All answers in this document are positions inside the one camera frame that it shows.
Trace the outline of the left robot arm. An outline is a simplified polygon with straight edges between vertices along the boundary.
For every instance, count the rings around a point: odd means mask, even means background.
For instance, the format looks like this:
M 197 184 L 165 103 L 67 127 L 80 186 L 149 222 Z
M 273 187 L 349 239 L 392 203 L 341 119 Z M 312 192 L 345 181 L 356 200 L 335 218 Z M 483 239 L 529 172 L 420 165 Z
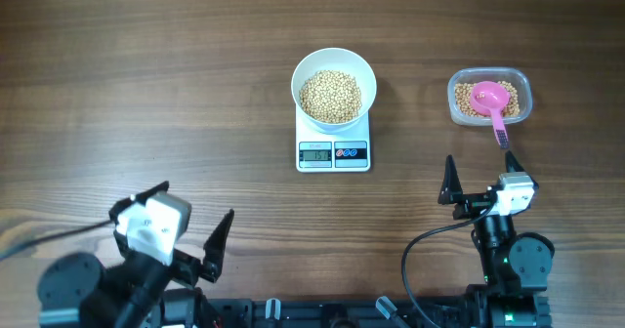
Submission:
M 106 267 L 77 252 L 52 263 L 37 286 L 42 327 L 220 327 L 223 318 L 197 288 L 222 274 L 234 219 L 228 211 L 196 258 L 177 249 L 190 204 L 163 182 L 117 201 L 109 211 L 123 258 Z

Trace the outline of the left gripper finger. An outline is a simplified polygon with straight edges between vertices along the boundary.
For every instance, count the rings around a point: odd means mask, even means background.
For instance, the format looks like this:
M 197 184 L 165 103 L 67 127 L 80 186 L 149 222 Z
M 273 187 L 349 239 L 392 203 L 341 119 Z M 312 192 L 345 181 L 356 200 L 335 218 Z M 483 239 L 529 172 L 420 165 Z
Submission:
M 146 205 L 146 201 L 151 198 L 153 195 L 155 195 L 157 192 L 160 191 L 167 191 L 169 189 L 169 182 L 168 181 L 164 181 L 161 184 L 158 184 L 148 190 L 142 191 L 140 193 L 137 194 L 131 194 L 130 196 L 118 200 L 117 202 L 115 202 L 113 204 L 113 206 L 109 209 L 108 211 L 108 215 L 109 218 L 112 221 L 116 221 L 118 219 L 118 216 L 125 211 L 126 209 L 128 209 L 129 207 L 131 207 L 133 204 L 139 203 L 143 206 Z
M 222 274 L 226 244 L 233 219 L 234 210 L 230 209 L 203 245 L 202 278 L 209 282 L 216 282 Z

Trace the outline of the pink plastic measuring scoop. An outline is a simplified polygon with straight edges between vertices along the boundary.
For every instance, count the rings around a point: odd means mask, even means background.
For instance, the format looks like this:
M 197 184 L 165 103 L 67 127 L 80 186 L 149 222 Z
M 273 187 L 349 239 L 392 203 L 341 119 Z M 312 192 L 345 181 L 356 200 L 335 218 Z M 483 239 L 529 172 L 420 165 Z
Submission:
M 490 118 L 494 136 L 502 149 L 508 149 L 510 145 L 502 114 L 509 99 L 506 89 L 492 81 L 477 83 L 470 95 L 473 110 Z

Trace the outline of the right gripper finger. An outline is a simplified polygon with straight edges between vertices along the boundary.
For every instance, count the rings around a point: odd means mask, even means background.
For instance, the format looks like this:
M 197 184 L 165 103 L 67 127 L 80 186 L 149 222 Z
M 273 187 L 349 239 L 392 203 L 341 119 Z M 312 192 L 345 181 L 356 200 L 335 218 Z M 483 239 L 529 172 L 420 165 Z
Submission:
M 506 170 L 508 173 L 514 173 L 514 172 L 526 173 L 525 169 L 522 167 L 522 165 L 520 164 L 516 156 L 510 150 L 506 151 L 505 153 L 505 166 L 506 166 Z M 533 182 L 534 191 L 538 191 L 539 183 L 535 181 L 531 176 L 529 177 L 531 181 Z
M 437 203 L 449 205 L 460 203 L 463 199 L 463 188 L 461 186 L 458 172 L 452 155 L 447 155 L 445 159 L 445 170 L 441 184 Z

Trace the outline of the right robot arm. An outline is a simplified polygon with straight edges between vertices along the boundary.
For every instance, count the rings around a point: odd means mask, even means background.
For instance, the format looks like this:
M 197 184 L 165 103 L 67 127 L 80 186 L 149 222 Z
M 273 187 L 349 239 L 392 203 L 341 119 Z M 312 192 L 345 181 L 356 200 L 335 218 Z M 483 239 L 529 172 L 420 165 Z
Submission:
M 547 290 L 555 247 L 536 232 L 518 234 L 513 216 L 527 211 L 539 184 L 514 154 L 505 153 L 506 172 L 482 193 L 466 193 L 452 156 L 445 171 L 438 203 L 454 206 L 452 217 L 474 229 L 484 283 L 470 285 L 459 314 L 464 327 L 550 327 Z

